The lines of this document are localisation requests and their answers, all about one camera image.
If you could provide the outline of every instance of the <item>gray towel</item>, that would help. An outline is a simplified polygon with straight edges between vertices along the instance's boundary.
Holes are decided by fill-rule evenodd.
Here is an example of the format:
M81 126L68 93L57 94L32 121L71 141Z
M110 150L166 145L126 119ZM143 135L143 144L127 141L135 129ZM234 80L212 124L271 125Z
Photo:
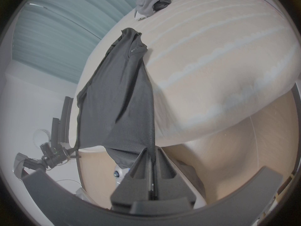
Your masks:
M135 11L138 11L138 13L145 15L146 17L150 17L155 13L155 11L153 10L153 5L158 1L159 0L137 0L137 7Z

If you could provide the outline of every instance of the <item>mattress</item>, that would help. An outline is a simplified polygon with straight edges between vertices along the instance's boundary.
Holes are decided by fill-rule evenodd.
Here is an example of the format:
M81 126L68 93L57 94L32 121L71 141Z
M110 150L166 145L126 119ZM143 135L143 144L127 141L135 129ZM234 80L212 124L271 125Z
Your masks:
M71 109L72 147L76 95L127 27L141 32L148 47L144 63L153 86L157 146L181 144L239 123L288 92L300 73L296 35L264 0L174 0L142 21L131 11L86 62Z

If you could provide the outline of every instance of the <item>teal curtain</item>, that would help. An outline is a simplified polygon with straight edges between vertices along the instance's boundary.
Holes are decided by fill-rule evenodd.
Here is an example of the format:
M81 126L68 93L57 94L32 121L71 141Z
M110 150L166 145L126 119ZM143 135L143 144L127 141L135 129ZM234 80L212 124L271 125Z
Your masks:
M13 59L78 83L88 56L135 3L136 0L29 0L14 31Z

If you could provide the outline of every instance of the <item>brown floor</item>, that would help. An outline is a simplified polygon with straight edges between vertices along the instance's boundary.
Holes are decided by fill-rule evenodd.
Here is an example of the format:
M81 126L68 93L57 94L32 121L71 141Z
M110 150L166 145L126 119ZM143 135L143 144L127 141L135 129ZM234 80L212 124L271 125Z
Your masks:
M266 165L291 174L298 149L298 118L292 92L222 132L182 145L165 147L167 155L194 166L205 185L207 203L230 194ZM104 153L80 153L87 193L111 208L115 162Z

